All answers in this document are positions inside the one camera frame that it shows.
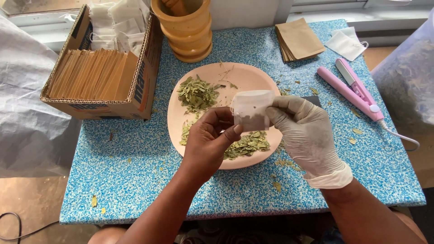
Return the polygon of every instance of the cardboard box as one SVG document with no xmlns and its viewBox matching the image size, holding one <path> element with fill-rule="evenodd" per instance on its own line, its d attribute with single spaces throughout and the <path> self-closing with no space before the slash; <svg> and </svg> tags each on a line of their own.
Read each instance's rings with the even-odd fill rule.
<svg viewBox="0 0 434 244">
<path fill-rule="evenodd" d="M 40 99 L 77 119 L 150 119 L 155 83 L 160 63 L 163 33 L 158 18 L 151 14 L 128 97 L 125 101 L 51 99 L 47 96 L 51 80 L 68 50 L 89 50 L 93 31 L 89 7 L 85 4 L 72 26 L 54 69 L 45 83 Z"/>
</svg>

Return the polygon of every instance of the black cable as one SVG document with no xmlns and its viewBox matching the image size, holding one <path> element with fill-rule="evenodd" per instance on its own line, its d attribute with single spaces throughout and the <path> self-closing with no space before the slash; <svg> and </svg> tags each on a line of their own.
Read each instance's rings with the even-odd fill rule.
<svg viewBox="0 0 434 244">
<path fill-rule="evenodd" d="M 14 240 L 18 240 L 17 244 L 20 244 L 20 242 L 21 242 L 21 238 L 24 238 L 24 237 L 26 237 L 26 236 L 32 235 L 32 234 L 34 234 L 34 233 L 36 233 L 36 232 L 38 232 L 38 231 L 41 231 L 41 230 L 43 230 L 43 229 L 45 229 L 45 228 L 47 228 L 47 227 L 49 227 L 49 226 L 51 226 L 51 225 L 53 225 L 53 224 L 57 224 L 57 223 L 59 222 L 59 221 L 55 221 L 55 222 L 53 222 L 53 223 L 47 224 L 46 226 L 44 226 L 44 227 L 42 227 L 42 228 L 40 228 L 40 229 L 35 230 L 35 231 L 33 231 L 33 232 L 30 232 L 30 233 L 25 234 L 25 235 L 21 235 L 21 227 L 22 227 L 22 226 L 21 226 L 21 218 L 20 218 L 16 213 L 13 213 L 13 212 L 3 213 L 3 214 L 0 215 L 0 219 L 1 219 L 3 216 L 8 215 L 8 214 L 12 214 L 12 215 L 14 215 L 14 216 L 18 219 L 18 237 L 16 237 L 16 238 L 12 238 L 12 239 L 7 239 L 7 238 L 4 238 L 4 237 L 0 236 L 0 239 L 3 240 L 3 241 L 14 241 Z"/>
</svg>

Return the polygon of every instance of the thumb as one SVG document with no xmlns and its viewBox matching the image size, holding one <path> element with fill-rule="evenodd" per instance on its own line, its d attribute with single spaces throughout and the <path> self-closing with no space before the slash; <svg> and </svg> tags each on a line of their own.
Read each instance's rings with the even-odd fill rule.
<svg viewBox="0 0 434 244">
<path fill-rule="evenodd" d="M 280 132 L 290 129 L 292 126 L 296 125 L 296 123 L 289 117 L 287 113 L 276 108 L 276 107 L 268 107 L 265 109 L 268 118 L 274 124 L 274 127 Z"/>
<path fill-rule="evenodd" d="M 233 125 L 226 129 L 214 141 L 216 142 L 218 149 L 225 151 L 232 143 L 241 139 L 241 133 L 243 133 L 243 126 Z"/>
</svg>

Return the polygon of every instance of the pink hair straightener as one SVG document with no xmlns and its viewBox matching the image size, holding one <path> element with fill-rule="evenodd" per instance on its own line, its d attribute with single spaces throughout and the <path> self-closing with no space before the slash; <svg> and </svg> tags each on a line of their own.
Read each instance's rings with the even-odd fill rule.
<svg viewBox="0 0 434 244">
<path fill-rule="evenodd" d="M 349 88 L 343 81 L 341 81 L 325 67 L 319 67 L 316 72 L 328 84 L 333 86 L 333 88 L 335 88 L 340 94 L 342 94 L 342 96 L 348 99 L 354 106 L 364 112 L 373 121 L 377 122 L 383 130 L 394 136 L 400 137 L 404 140 L 416 144 L 417 147 L 411 151 L 419 148 L 419 143 L 416 140 L 394 133 L 387 127 L 386 122 L 384 122 L 383 113 L 381 113 L 381 110 L 378 107 L 377 103 L 374 101 L 371 94 L 368 92 L 368 90 L 366 90 L 365 85 L 363 85 L 362 81 L 357 77 L 357 75 L 354 73 L 347 61 L 345 61 L 345 59 L 336 59 L 336 67 L 351 88 Z"/>
</svg>

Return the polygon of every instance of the knee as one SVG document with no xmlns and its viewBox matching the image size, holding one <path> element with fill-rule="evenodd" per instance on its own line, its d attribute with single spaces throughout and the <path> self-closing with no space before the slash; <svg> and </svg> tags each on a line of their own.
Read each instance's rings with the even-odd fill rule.
<svg viewBox="0 0 434 244">
<path fill-rule="evenodd" d="M 414 233 L 416 233 L 416 235 L 418 235 L 420 239 L 422 239 L 425 243 L 428 243 L 427 239 L 425 239 L 425 236 L 422 233 L 422 231 L 419 229 L 418 225 L 411 218 L 409 218 L 407 215 L 400 212 L 393 211 L 393 213 L 399 219 L 401 219 L 401 221 L 404 222 L 404 224 L 407 225 Z"/>
<path fill-rule="evenodd" d="M 108 227 L 97 231 L 87 244 L 115 244 L 127 230 L 121 227 Z"/>
</svg>

